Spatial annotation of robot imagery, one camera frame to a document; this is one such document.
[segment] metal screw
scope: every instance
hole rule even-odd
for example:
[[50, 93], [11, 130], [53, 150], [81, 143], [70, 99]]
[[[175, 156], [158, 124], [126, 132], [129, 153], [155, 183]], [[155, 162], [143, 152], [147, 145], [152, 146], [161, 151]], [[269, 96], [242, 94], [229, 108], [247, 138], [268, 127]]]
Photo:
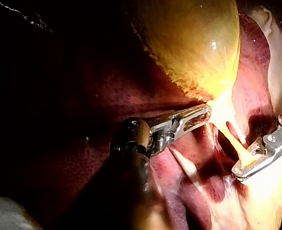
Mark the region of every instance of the metal screw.
[[269, 135], [267, 138], [268, 138], [268, 141], [275, 142], [275, 136]]
[[131, 123], [132, 123], [134, 126], [139, 126], [139, 125], [140, 125], [140, 122], [139, 122], [139, 121], [131, 121]]

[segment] metal grasper tip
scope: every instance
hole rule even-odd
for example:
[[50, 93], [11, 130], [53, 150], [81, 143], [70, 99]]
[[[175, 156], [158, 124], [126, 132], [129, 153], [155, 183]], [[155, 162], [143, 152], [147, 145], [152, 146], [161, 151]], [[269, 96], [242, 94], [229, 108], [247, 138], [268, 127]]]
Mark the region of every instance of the metal grasper tip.
[[188, 109], [144, 118], [153, 135], [151, 156], [162, 152], [169, 144], [192, 130], [205, 125], [211, 116], [211, 107], [201, 104]]
[[238, 161], [232, 168], [232, 173], [237, 180], [244, 181], [247, 178], [257, 174], [264, 168], [271, 165], [282, 155], [282, 114], [279, 115], [279, 122], [277, 129], [263, 138], [258, 138], [247, 149], [252, 155], [257, 155], [258, 158], [246, 167], [241, 166]]

